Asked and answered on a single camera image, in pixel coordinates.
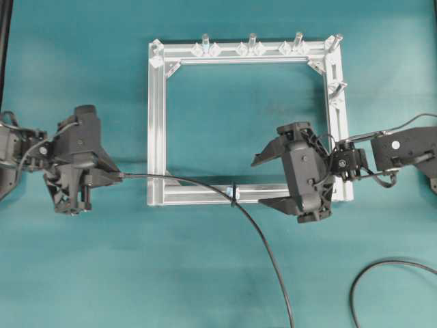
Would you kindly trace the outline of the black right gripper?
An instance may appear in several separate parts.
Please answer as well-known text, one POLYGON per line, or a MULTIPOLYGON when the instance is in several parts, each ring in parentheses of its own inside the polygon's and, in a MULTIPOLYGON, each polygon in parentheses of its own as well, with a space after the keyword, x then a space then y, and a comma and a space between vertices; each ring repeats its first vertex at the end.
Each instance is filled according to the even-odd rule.
POLYGON ((291 123, 280 126, 277 132, 279 137, 255 155, 251 166, 281 157, 290 196, 258 202, 286 215, 297 216, 299 223, 331 216, 334 178, 328 172, 328 152, 310 123, 291 123))

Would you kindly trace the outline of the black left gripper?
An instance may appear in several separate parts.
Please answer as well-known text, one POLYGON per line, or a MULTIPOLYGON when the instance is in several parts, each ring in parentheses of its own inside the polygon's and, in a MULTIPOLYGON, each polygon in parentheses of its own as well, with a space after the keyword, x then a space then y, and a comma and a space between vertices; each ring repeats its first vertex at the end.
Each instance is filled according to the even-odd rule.
POLYGON ((56 213, 78 215, 89 211, 90 187, 106 187, 122 181, 121 171, 100 145, 92 146, 93 163, 52 165, 43 169, 43 179, 56 213), (89 174, 89 185, 83 177, 89 174))

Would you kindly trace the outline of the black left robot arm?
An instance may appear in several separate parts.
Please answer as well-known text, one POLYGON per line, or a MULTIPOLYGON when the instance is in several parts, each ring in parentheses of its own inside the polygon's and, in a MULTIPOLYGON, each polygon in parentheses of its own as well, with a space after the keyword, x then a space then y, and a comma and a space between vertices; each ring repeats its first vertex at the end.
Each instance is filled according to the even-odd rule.
POLYGON ((1 123, 1 197, 18 186, 23 172, 43 172, 56 213, 91 210, 91 190, 121 182, 122 173, 102 147, 101 121, 93 105, 76 107, 53 137, 21 127, 8 111, 1 123))

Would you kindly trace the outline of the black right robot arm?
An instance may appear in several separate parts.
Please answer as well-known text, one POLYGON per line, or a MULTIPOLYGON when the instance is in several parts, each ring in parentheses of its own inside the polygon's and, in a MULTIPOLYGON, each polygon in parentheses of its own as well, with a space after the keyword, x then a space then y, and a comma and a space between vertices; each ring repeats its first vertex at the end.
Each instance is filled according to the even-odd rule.
POLYGON ((416 127, 396 133, 378 131, 342 139, 328 152, 309 122, 294 122, 277 129, 278 137, 255 155, 254 166, 280 158, 289 194, 258 202, 298 222, 330 216, 335 179, 352 182, 362 172, 385 188, 397 182, 400 168, 413 165, 436 190, 436 127, 416 127))

